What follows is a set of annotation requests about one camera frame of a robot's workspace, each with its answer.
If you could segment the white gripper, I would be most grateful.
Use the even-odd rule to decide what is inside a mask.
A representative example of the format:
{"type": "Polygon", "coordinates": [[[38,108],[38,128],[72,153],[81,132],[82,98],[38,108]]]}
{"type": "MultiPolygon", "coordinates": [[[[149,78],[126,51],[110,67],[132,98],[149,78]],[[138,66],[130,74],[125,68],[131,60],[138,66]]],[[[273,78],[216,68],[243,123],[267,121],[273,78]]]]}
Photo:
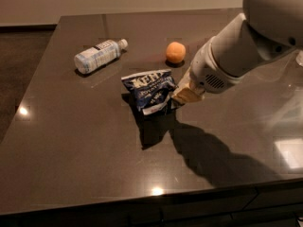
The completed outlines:
{"type": "Polygon", "coordinates": [[[172,99],[179,104],[198,102],[203,99],[205,90],[208,93],[220,94],[237,85],[243,77],[230,76],[216,63],[212,53],[211,38],[195,54],[188,69],[177,84],[172,99]],[[203,88],[191,89],[191,79],[203,88]]]}

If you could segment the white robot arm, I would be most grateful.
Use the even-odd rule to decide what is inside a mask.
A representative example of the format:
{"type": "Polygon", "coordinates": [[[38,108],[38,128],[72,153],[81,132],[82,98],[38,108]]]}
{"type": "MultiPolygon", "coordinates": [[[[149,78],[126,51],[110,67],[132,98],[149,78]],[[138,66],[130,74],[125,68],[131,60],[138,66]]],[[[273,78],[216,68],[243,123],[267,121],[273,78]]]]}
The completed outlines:
{"type": "Polygon", "coordinates": [[[242,13],[195,54],[172,105],[224,92],[251,70],[302,47],[303,0],[242,0],[242,13]]]}

